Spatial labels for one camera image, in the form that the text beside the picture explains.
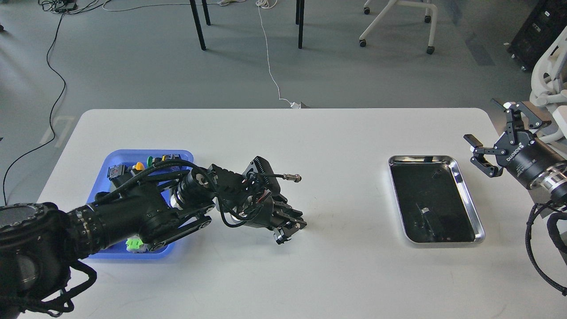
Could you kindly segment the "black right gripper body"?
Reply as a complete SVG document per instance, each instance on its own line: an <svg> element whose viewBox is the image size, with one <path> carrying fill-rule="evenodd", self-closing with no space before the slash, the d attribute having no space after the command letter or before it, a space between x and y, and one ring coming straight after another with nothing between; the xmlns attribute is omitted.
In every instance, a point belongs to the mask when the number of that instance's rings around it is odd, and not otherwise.
<svg viewBox="0 0 567 319"><path fill-rule="evenodd" d="M566 170L566 160L530 131L516 132L516 143L511 144L507 133L502 133L494 144L505 154L496 154L497 164L504 167L527 190L539 186L537 178L549 168Z"/></svg>

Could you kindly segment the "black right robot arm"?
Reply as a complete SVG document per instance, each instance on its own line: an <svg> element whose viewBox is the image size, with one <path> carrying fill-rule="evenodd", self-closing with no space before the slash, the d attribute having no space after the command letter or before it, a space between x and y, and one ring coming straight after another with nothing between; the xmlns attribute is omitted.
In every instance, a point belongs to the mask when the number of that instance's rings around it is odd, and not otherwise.
<svg viewBox="0 0 567 319"><path fill-rule="evenodd" d="M551 242L559 252L566 253L566 244L561 238L559 221L566 220L566 159L536 136L536 131L551 124L544 114L527 102L505 102L495 100L502 107L506 126L498 141L492 147L484 147L474 135L464 135L470 144L470 161L490 178L501 176L508 171L524 188L533 190L544 188L550 194L550 200L533 205L526 223L525 245L528 257L536 272L563 296L565 286L557 283L537 264L533 256L531 239L532 226L537 216L544 210L550 210L547 230Z"/></svg>

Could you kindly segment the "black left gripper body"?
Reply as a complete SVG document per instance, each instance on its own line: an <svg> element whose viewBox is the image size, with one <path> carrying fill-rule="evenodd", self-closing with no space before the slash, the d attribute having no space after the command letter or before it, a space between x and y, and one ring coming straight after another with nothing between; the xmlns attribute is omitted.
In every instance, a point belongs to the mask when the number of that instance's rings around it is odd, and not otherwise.
<svg viewBox="0 0 567 319"><path fill-rule="evenodd" d="M248 226L273 231L292 229L292 207L285 197L267 197L260 203L236 206L228 200L219 200L219 211L225 226Z"/></svg>

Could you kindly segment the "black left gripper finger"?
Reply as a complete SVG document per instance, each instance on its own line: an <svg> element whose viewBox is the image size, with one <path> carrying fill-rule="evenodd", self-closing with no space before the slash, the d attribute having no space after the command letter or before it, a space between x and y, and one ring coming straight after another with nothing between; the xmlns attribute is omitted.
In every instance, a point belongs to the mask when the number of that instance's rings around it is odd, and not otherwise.
<svg viewBox="0 0 567 319"><path fill-rule="evenodd" d="M303 230L306 228L307 223L303 219L303 212L293 209L287 202L279 202L279 217L282 220L279 228L291 230L297 228Z"/></svg>
<svg viewBox="0 0 567 319"><path fill-rule="evenodd" d="M281 245L291 240L292 235L298 230L297 224L297 222L282 222L279 224L272 222L271 226L276 243Z"/></svg>

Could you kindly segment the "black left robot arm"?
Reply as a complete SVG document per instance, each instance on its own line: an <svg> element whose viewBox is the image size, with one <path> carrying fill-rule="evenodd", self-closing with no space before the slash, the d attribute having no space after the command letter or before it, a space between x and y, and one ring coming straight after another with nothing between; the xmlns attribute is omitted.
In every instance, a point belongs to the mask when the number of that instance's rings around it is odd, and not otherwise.
<svg viewBox="0 0 567 319"><path fill-rule="evenodd" d="M16 319L34 311L51 317L73 311L72 299L90 288L97 273L83 259L127 238L138 236L155 251L208 226L217 208L231 228L267 228L278 244L307 226L302 212L281 194L276 174L263 157L233 172L205 169L178 157L134 166L113 166L111 192L93 202L63 211L52 202L1 207L1 317Z"/></svg>

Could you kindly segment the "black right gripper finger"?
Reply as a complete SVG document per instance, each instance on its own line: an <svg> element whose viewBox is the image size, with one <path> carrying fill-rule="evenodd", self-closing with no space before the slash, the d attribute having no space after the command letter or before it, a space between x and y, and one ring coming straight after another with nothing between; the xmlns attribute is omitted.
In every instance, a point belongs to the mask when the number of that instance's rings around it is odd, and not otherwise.
<svg viewBox="0 0 567 319"><path fill-rule="evenodd" d="M513 128L516 131L529 130L536 133L551 125L551 115L530 101L509 102L493 98L491 102L497 105L506 117L506 125L498 132L508 133Z"/></svg>
<svg viewBox="0 0 567 319"><path fill-rule="evenodd" d="M470 162L474 164L478 169L480 169L485 175L490 178L497 176L502 176L503 167L492 165L486 160L485 155L495 155L502 156L505 154L505 150L502 148L486 148L474 135L464 135L463 138L471 145L473 156L470 158Z"/></svg>

